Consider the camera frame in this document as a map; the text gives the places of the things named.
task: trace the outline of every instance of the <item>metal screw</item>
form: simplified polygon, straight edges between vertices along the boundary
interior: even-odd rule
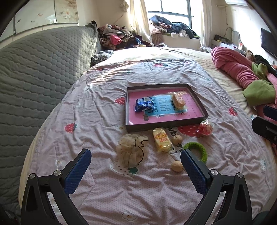
[[[56,170],[55,172],[54,172],[54,175],[55,176],[58,176],[58,175],[60,175],[61,174],[61,171],[60,170]]]
[[[238,173],[238,177],[239,178],[243,178],[243,174],[242,173]]]
[[[29,177],[30,177],[30,179],[33,179],[33,178],[35,178],[35,174],[31,173]]]
[[[212,174],[212,175],[217,175],[217,174],[218,174],[218,171],[217,171],[217,170],[211,170],[211,174]]]

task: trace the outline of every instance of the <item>red wrapped object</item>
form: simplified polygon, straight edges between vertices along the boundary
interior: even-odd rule
[[[208,135],[212,134],[212,130],[213,130],[212,123],[206,119],[199,124],[197,133],[208,136]]]

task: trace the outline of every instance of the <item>green ring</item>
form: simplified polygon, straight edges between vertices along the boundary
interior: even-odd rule
[[[189,142],[189,143],[184,145],[184,149],[189,149],[189,150],[196,149],[196,150],[200,151],[201,154],[202,154],[201,161],[203,163],[207,162],[208,155],[207,155],[206,149],[200,143],[198,143],[198,142]]]

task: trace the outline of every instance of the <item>blue snack package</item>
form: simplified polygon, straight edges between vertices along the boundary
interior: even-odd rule
[[[136,100],[135,112],[144,112],[149,109],[156,109],[151,97],[139,98]]]

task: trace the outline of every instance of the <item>red strawberry pattern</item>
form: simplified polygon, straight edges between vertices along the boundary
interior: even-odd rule
[[[68,133],[71,133],[73,134],[73,131],[77,128],[77,124],[76,123],[70,123],[70,124],[67,124],[65,126],[65,131],[68,132]]]
[[[230,108],[228,109],[228,112],[229,112],[229,114],[232,115],[232,116],[238,116],[238,112],[236,111],[236,109],[235,109],[234,107],[230,107]]]
[[[155,67],[162,67],[163,64],[162,64],[162,63],[155,63],[154,66],[155,66]]]
[[[178,127],[178,131],[190,137],[202,137],[201,134],[197,133],[198,126],[199,124],[182,126],[182,127]]]
[[[114,102],[120,105],[125,105],[125,97],[117,98]]]

